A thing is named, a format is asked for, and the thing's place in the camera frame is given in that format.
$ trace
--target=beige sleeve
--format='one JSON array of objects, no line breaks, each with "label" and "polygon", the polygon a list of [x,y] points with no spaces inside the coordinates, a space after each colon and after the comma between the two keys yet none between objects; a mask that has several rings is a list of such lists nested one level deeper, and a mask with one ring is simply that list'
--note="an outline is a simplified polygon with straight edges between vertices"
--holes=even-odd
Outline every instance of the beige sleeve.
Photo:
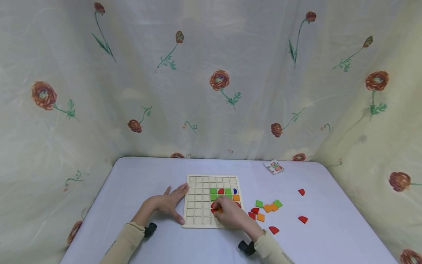
[{"label": "beige sleeve", "polygon": [[258,238],[254,247],[266,264],[295,264],[281,249],[274,237],[264,229],[265,234]]},{"label": "beige sleeve", "polygon": [[124,225],[100,264],[127,264],[143,239],[145,227],[131,222]]}]

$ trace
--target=wooden puzzle board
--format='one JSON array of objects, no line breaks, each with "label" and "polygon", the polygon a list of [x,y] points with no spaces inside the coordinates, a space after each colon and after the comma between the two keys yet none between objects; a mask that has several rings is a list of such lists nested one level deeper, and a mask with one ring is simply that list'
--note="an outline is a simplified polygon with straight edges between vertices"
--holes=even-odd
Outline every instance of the wooden puzzle board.
[{"label": "wooden puzzle board", "polygon": [[188,174],[189,191],[185,196],[184,228],[226,229],[211,212],[211,205],[218,196],[232,198],[243,209],[242,191],[237,176]]}]

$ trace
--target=orange square tile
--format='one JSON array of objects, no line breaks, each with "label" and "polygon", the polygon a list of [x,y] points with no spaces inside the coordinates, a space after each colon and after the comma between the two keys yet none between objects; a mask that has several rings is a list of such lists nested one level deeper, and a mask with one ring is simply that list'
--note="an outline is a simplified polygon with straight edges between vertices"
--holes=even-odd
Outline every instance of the orange square tile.
[{"label": "orange square tile", "polygon": [[264,210],[269,213],[273,210],[272,206],[269,204],[264,205]]},{"label": "orange square tile", "polygon": [[271,210],[273,211],[273,212],[275,212],[275,211],[277,211],[279,208],[275,205],[275,204],[272,204],[271,205]]},{"label": "orange square tile", "polygon": [[263,214],[257,214],[257,220],[261,221],[261,222],[265,222],[265,215]]}]

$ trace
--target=floral curtain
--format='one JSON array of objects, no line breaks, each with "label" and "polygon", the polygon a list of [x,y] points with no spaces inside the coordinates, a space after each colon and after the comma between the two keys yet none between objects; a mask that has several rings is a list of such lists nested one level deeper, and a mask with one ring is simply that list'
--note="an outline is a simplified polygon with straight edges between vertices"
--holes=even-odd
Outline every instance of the floral curtain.
[{"label": "floral curtain", "polygon": [[417,1],[0,3],[0,262],[58,263],[119,157],[319,161],[422,263]]}]

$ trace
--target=white table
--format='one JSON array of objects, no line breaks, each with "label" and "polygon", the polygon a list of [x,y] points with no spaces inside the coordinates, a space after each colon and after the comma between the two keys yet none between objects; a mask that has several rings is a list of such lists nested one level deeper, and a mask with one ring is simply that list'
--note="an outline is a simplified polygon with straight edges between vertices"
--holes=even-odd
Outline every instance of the white table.
[{"label": "white table", "polygon": [[[256,199],[279,199],[283,207],[258,223],[280,229],[274,237],[295,264],[397,264],[325,167],[315,162],[281,165],[285,171],[272,175],[262,161],[121,158],[61,264],[98,263],[142,202],[184,183],[187,174],[237,175],[245,210]],[[298,193],[302,188],[305,196]],[[182,200],[176,208],[181,215],[183,206]],[[301,215],[309,218],[306,224],[298,220]],[[158,228],[130,263],[259,263],[257,254],[246,257],[237,249],[240,241],[250,241],[239,230],[184,229],[158,214],[150,220]]]}]

